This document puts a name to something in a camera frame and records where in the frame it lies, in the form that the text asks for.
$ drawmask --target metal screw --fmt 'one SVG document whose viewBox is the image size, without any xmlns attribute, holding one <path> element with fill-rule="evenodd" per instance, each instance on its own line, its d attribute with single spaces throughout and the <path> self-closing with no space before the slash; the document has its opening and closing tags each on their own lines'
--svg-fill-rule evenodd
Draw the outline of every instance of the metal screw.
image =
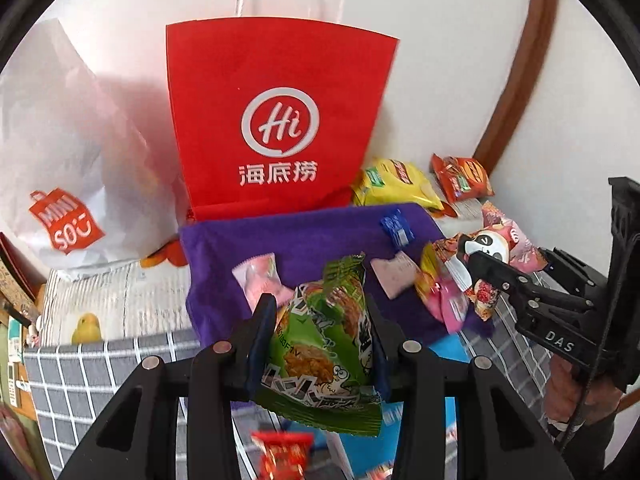
<svg viewBox="0 0 640 480">
<path fill-rule="evenodd" d="M 402 348 L 404 348 L 405 352 L 409 352 L 409 354 L 417 354 L 422 350 L 422 345 L 413 339 L 407 339 L 402 343 Z"/>
<path fill-rule="evenodd" d="M 149 357 L 145 357 L 142 361 L 142 367 L 145 370 L 153 370 L 160 364 L 160 358 L 155 355 L 150 355 Z"/>
<path fill-rule="evenodd" d="M 232 345 L 229 341 L 218 341 L 213 345 L 213 351 L 216 354 L 226 354 L 232 348 Z"/>
<path fill-rule="evenodd" d="M 481 370 L 488 370 L 492 366 L 491 359 L 483 355 L 479 355 L 474 359 L 474 364 Z"/>
</svg>

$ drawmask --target gray plaid blanket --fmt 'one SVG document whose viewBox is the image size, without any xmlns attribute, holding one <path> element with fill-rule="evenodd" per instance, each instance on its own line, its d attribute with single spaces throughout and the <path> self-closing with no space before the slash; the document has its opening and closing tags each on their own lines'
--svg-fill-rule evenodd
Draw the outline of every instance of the gray plaid blanket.
<svg viewBox="0 0 640 480">
<path fill-rule="evenodd" d="M 482 339 L 461 332 L 469 357 L 485 355 L 500 368 L 520 397 L 542 420 L 542 397 L 549 377 L 550 354 L 515 330 L 512 307 L 501 297 L 494 315 L 495 333 Z M 39 348 L 25 354 L 40 432 L 57 478 L 96 416 L 131 371 L 148 355 L 165 362 L 194 356 L 200 348 L 191 330 L 80 346 Z M 176 478 L 186 480 L 187 403 L 181 399 L 176 436 Z M 259 406 L 233 412 L 234 439 L 243 480 L 257 477 L 260 450 L 251 441 L 255 430 L 279 429 L 281 419 Z M 447 443 L 446 479 L 456 478 L 456 443 Z M 327 450 L 310 459 L 307 480 L 343 478 Z"/>
</svg>

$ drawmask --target yellow snack bag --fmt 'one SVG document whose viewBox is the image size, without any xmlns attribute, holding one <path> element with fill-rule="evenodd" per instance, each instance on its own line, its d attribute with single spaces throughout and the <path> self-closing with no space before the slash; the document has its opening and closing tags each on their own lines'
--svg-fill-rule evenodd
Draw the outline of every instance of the yellow snack bag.
<svg viewBox="0 0 640 480">
<path fill-rule="evenodd" d="M 443 210 L 431 183 L 413 164 L 379 158 L 360 174 L 353 187 L 356 205 L 415 202 L 424 208 Z"/>
<path fill-rule="evenodd" d="M 433 246 L 426 244 L 420 258 L 420 272 L 415 277 L 415 291 L 422 302 L 427 305 L 431 291 L 438 280 L 438 259 Z"/>
</svg>

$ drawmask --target white wall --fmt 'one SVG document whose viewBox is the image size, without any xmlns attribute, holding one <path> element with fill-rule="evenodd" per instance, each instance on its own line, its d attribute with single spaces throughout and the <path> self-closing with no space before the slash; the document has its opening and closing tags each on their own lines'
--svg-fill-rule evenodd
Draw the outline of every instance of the white wall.
<svg viewBox="0 0 640 480">
<path fill-rule="evenodd" d="M 246 0 L 246 14 L 306 17 L 310 0 Z M 312 0 L 333 21 L 341 0 Z M 431 153 L 473 153 L 520 39 L 529 0 L 344 0 L 342 22 L 401 40 L 370 155 L 428 166 Z M 230 16 L 235 0 L 56 0 L 89 67 L 130 113 L 168 173 L 177 173 L 164 26 Z"/>
<path fill-rule="evenodd" d="M 542 74 L 491 177 L 495 203 L 535 243 L 563 248 L 606 275 L 607 178 L 640 182 L 639 124 L 640 88 L 622 56 L 578 0 L 559 0 Z M 639 414 L 635 406 L 616 418 L 607 462 Z"/>
</svg>

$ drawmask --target human hand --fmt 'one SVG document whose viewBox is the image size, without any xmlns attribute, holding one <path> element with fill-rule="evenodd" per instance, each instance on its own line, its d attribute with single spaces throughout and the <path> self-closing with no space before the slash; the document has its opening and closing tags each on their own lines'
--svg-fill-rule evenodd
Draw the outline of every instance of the human hand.
<svg viewBox="0 0 640 480">
<path fill-rule="evenodd" d="M 580 399 L 582 386 L 571 377 L 572 364 L 557 355 L 551 357 L 551 377 L 546 384 L 545 412 L 548 418 L 567 422 Z M 622 392 L 608 376 L 591 384 L 582 409 L 586 424 L 593 424 L 613 413 L 618 407 Z"/>
</svg>

